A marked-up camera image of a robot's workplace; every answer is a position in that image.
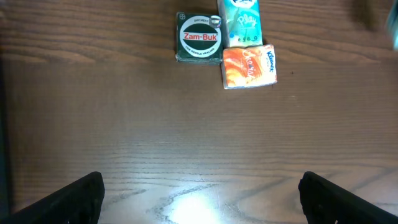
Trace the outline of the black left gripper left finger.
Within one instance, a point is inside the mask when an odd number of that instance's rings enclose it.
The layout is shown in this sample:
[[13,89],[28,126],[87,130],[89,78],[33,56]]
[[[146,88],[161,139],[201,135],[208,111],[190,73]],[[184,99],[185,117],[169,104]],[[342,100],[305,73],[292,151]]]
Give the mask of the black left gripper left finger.
[[97,224],[104,193],[101,173],[91,172],[1,220],[1,224]]

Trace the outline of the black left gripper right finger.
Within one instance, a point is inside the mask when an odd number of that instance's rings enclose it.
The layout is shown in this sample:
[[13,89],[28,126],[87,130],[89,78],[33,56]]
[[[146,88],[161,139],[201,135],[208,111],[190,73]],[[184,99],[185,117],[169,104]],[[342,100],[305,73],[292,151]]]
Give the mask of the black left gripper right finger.
[[397,216],[314,172],[304,173],[298,190],[308,224],[397,224]]

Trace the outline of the orange tissue pack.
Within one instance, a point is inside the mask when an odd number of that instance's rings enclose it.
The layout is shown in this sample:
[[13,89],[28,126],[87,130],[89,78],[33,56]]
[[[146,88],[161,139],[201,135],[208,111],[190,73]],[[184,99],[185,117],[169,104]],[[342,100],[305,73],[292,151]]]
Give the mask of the orange tissue pack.
[[221,71],[224,89],[273,85],[277,83],[274,46],[224,49]]

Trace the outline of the teal tissue pack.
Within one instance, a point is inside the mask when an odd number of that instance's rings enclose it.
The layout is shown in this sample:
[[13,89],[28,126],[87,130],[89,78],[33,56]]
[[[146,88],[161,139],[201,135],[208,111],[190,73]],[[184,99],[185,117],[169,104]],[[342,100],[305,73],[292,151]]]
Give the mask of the teal tissue pack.
[[217,0],[224,48],[262,45],[258,0]]

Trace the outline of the light blue wipes pack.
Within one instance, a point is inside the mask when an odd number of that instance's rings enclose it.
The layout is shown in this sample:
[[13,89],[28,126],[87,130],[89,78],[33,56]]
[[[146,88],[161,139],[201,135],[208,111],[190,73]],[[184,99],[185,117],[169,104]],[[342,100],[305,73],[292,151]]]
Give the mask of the light blue wipes pack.
[[393,49],[397,51],[397,1],[394,2],[386,21],[387,29],[391,35]]

